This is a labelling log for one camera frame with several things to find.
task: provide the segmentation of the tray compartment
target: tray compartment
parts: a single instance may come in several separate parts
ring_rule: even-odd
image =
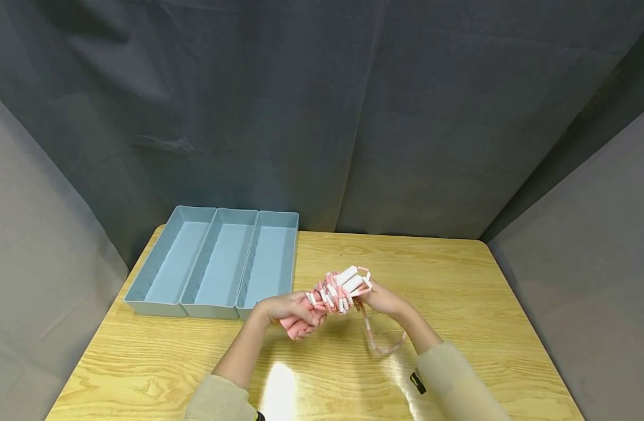
[[[260,211],[237,295],[245,320],[257,302],[294,287],[298,213]]]
[[[125,296],[137,313],[186,316],[181,293],[210,230],[216,208],[177,206]]]
[[[181,297],[192,318],[237,319],[235,308],[256,210],[219,208]]]

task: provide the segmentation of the sleeve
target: sleeve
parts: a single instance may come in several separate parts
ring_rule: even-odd
[[[224,377],[208,375],[188,404],[184,421],[255,421],[259,414],[247,402],[246,390]]]
[[[433,347],[418,356],[418,376],[440,399],[454,421],[511,421],[467,359],[452,344]]]

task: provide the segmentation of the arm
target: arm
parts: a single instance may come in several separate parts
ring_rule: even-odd
[[[416,353],[418,374],[444,412],[454,421],[511,421],[455,346],[444,343],[409,302],[374,282],[374,292],[362,297],[372,309],[396,320]]]
[[[320,324],[320,320],[298,304],[304,294],[294,292],[268,298],[254,307],[214,371],[196,390],[186,409],[185,421],[256,419],[256,410],[247,403],[247,389],[270,325],[292,315],[315,326]]]

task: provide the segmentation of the wood grain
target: wood grain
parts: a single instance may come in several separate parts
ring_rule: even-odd
[[[238,320],[136,315],[125,292],[158,238],[156,230],[47,417],[48,421],[181,420],[193,391],[230,345]],[[351,264],[417,306],[469,359],[514,420],[583,420],[485,244],[300,232],[295,288]],[[268,420],[442,420],[429,394],[409,381],[406,342],[378,358],[361,315],[330,318],[312,337],[270,329],[250,389]],[[371,314],[376,340],[398,326]]]

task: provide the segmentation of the beaded jump rope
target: beaded jump rope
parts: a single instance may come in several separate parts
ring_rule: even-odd
[[[361,311],[363,315],[371,348],[379,355],[389,355],[403,344],[406,339],[406,331],[402,333],[401,340],[396,345],[388,349],[376,346],[366,309],[361,301],[354,301],[354,298],[371,291],[373,291],[371,272],[366,267],[350,266],[342,272],[326,272],[325,280],[320,281],[314,289],[306,292],[299,304],[312,311],[315,318],[318,319],[329,313],[345,315],[350,307],[356,307],[357,311]],[[296,316],[281,319],[280,323],[292,340],[302,337],[314,329],[313,325],[296,318]]]

